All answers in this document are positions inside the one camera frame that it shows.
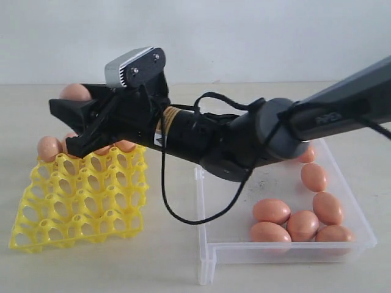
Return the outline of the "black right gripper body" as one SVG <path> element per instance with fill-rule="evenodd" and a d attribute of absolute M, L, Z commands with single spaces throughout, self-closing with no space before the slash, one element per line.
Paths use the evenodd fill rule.
<path fill-rule="evenodd" d="M 128 140 L 160 151 L 154 137 L 160 114 L 170 104 L 165 75 L 159 74 L 138 88 L 113 91 L 114 96 L 106 106 L 109 111 L 99 128 L 113 136 L 113 143 Z"/>

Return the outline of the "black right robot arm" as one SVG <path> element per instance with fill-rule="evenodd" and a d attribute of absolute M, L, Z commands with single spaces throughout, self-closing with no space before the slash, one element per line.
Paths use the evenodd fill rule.
<path fill-rule="evenodd" d="M 88 85 L 89 101 L 51 99 L 51 114 L 76 132 L 67 140 L 69 154 L 82 158 L 129 140 L 240 182 L 254 168 L 299 157 L 311 140 L 390 121 L 389 58 L 297 102 L 259 98 L 245 105 L 205 93 L 241 115 L 172 104 L 165 65 L 161 51 L 150 52 L 121 67 L 118 82 Z"/>

